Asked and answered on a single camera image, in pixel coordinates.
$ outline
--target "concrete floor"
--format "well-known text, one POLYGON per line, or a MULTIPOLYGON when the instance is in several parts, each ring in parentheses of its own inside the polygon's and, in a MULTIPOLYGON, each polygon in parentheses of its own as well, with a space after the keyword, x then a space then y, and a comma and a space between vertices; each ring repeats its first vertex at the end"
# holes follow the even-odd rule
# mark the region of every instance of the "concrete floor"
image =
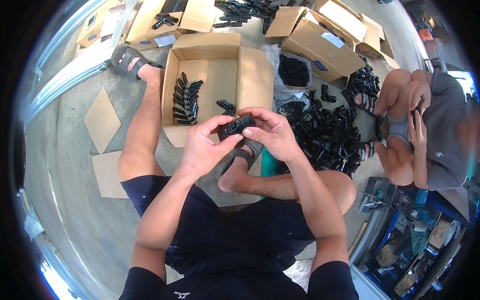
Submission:
MULTIPOLYGON (((384 26, 401 67, 409 71, 422 68, 425 49, 399 1, 388 5, 380 5, 374 0, 344 0, 344 3, 384 26)), ((242 28, 224 30, 241 32, 243 45, 258 48, 264 42, 260 34, 261 23, 252 21, 242 28)), ((49 61, 44 68, 45 78, 53 77, 58 67, 74 56, 74 46, 70 41, 63 46, 63 55, 53 56, 55 60, 49 61)), ((161 64, 166 63, 167 53, 168 47, 143 51, 147 58, 161 64)), ((390 67, 368 60, 374 73, 383 81, 390 67)), ((314 88, 320 89, 322 83, 321 78, 314 77, 314 88)), ((63 94, 28 125, 25 187, 46 234, 78 280, 97 299, 117 299, 128 273, 133 238, 140 219, 129 199, 102 198, 96 183, 92 156, 98 152, 84 124, 84 117, 103 87, 122 123, 105 152, 123 148, 129 121, 140 104, 146 85, 108 69, 63 94)), ((340 89, 331 86, 331 94, 339 99, 334 106, 344 104, 340 89)), ((363 140, 374 137, 372 117, 359 112, 355 122, 363 140)), ((162 131, 156 159, 167 175, 178 166, 182 152, 183 148, 173 147, 162 131)), ((224 158, 212 172, 198 180, 198 185, 219 206, 257 201, 258 197, 229 194, 218 188, 221 168, 228 160, 228 157, 224 158)), ((251 174, 260 174, 260 161, 251 174)), ((384 176, 378 156, 362 163, 353 175, 359 192, 363 191, 370 176, 384 176)), ((358 214, 359 205, 360 199, 357 199, 344 215, 348 246, 360 225, 369 217, 358 214)), ((297 259, 310 259, 314 252, 314 245, 311 245, 297 259)), ((300 280, 306 287, 308 276, 300 280)))

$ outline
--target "foot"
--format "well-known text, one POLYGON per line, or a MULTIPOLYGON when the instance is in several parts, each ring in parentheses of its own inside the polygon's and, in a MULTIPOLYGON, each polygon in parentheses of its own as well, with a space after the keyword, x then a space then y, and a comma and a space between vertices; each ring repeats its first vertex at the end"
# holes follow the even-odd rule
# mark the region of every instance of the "foot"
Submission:
MULTIPOLYGON (((373 154, 376 153, 376 152, 375 152, 375 144, 376 144, 376 143, 377 143, 377 141, 374 141, 374 142, 373 142, 373 154)), ((366 153, 366 155, 365 155, 365 160, 367 160, 367 159, 369 158, 369 157, 368 157, 368 152, 369 152, 369 151, 370 151, 370 145, 369 145, 369 144, 365 144, 365 153, 366 153)))
MULTIPOLYGON (((139 57, 134 58, 130 64, 127 67, 128 72, 130 72, 134 66, 134 64, 139 60, 139 57)), ((162 81, 163 76, 165 74, 165 69, 161 68, 155 68, 146 63, 145 65, 141 66, 140 69, 138 70, 137 76, 140 77, 143 81, 149 82, 149 81, 162 81)))
MULTIPOLYGON (((241 149, 250 155, 253 151, 247 145, 241 149)), ((228 170, 218 179, 218 187, 224 192, 240 192, 241 186, 246 184, 248 175, 248 162, 245 158, 237 156, 228 170)))
MULTIPOLYGON (((356 96, 355 96, 355 104, 356 105, 360 105, 361 104, 361 101, 362 101, 362 98, 363 98, 363 94, 362 93, 358 93, 356 96)), ((370 102, 367 101, 367 105, 365 106, 366 109, 370 108, 370 102)))

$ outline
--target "gray shorts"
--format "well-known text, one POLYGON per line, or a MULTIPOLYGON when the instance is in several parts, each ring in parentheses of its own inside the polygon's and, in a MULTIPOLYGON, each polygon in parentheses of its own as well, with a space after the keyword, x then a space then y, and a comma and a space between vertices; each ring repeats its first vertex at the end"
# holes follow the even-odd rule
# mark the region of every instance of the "gray shorts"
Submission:
POLYGON ((412 143, 408 140, 408 117, 404 117, 400 120, 394 120, 390 117, 387 111, 387 118, 388 118, 388 125, 390 126, 390 130, 388 133, 388 139, 391 136, 398 136, 402 140, 404 140, 410 147, 412 147, 412 143))

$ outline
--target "hand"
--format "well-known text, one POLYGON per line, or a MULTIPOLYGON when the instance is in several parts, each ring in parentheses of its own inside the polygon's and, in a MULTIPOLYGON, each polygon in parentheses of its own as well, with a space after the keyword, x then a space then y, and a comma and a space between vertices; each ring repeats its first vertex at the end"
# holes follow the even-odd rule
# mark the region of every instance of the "hand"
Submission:
POLYGON ((427 128, 423 123, 420 113, 415 111, 415 126, 413 126, 413 116, 408 113, 408 139, 418 150, 427 150, 427 128))
POLYGON ((215 133, 219 125, 227 124, 234 119, 230 116, 215 116, 190 127, 177 170, 184 172, 185 176, 191 176, 193 181, 210 172, 243 139, 243 136, 231 135, 217 145, 208 136, 215 133))
POLYGON ((245 128, 242 132, 245 137, 262 143, 273 157, 285 163, 298 155, 304 156, 287 118, 265 108, 251 107, 238 111, 239 116, 248 113, 255 119, 257 127, 245 128))
POLYGON ((407 97, 408 109, 410 111, 417 107, 419 99, 422 100, 420 105, 421 114, 423 114, 423 112, 430 106, 432 94, 427 83, 415 80, 412 81, 405 90, 405 95, 407 97))

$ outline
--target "person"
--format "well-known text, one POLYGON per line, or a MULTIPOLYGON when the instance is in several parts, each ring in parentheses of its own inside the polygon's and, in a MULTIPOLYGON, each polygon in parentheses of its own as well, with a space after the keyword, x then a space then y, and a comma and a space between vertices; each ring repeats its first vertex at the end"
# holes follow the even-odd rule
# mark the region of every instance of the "person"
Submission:
POLYGON ((478 110, 446 73, 396 69, 385 78, 378 102, 365 94, 354 101, 375 116, 386 112, 387 146, 368 141, 360 154, 366 159, 377 153, 386 176, 396 185, 413 182, 432 191, 458 188, 467 178, 468 157, 479 159, 478 110))
POLYGON ((233 117, 215 116, 191 126, 181 163, 167 177, 154 157, 164 69, 132 48, 114 52, 114 58, 123 58, 114 63, 119 70, 146 82, 117 166, 141 217, 121 300, 359 298, 342 217, 356 196, 347 175, 313 170, 283 116, 244 108, 238 114, 250 113, 257 127, 215 145, 208 135, 233 117), (247 160, 235 157, 221 187, 266 198, 227 215, 194 183, 245 137, 263 143, 291 173, 253 177, 247 173, 247 160), (306 293, 282 271, 313 241, 316 254, 306 293), (166 284, 165 264, 184 278, 166 284))

